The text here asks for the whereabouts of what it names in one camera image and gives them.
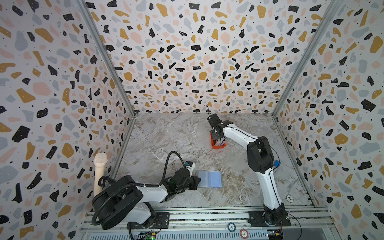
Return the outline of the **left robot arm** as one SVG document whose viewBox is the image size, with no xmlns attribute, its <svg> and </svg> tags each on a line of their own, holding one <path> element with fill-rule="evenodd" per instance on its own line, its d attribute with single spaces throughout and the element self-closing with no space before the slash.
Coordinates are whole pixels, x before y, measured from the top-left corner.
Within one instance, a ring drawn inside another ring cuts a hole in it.
<svg viewBox="0 0 384 240">
<path fill-rule="evenodd" d="M 120 222 L 138 229 L 148 229 L 159 220 L 151 202 L 164 203 L 185 191 L 195 191 L 201 178 L 192 175 L 193 168 L 185 167 L 159 184 L 144 184 L 125 176 L 97 194 L 92 200 L 92 225 L 109 230 Z"/>
</svg>

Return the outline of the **red card tray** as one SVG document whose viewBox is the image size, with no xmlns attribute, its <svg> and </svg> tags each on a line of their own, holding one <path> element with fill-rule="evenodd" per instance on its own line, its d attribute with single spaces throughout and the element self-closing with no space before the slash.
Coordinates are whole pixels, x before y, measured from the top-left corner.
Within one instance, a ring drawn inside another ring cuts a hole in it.
<svg viewBox="0 0 384 240">
<path fill-rule="evenodd" d="M 214 140 L 212 133 L 210 133 L 210 136 L 211 136 L 212 149 L 223 149 L 226 147 L 226 138 L 225 137 L 218 138 L 218 139 Z"/>
</svg>

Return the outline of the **beige leather card holder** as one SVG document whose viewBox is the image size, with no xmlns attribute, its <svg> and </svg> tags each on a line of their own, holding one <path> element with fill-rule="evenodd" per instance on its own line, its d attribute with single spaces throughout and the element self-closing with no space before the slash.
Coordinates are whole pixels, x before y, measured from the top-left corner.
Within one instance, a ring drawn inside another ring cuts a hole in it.
<svg viewBox="0 0 384 240">
<path fill-rule="evenodd" d="M 198 177 L 201 179 L 198 188 L 222 188 L 223 180 L 220 171 L 198 171 Z"/>
</svg>

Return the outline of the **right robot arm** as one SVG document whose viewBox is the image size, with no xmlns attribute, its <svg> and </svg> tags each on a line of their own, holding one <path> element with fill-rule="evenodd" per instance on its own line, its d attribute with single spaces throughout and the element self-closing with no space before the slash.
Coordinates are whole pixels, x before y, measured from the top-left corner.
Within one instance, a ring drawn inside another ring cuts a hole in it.
<svg viewBox="0 0 384 240">
<path fill-rule="evenodd" d="M 274 211 L 282 206 L 274 178 L 274 155 L 268 139 L 257 137 L 238 128 L 229 120 L 222 121 L 217 114 L 208 116 L 213 140 L 231 139 L 247 151 L 247 162 L 259 179 L 264 207 Z"/>
</svg>

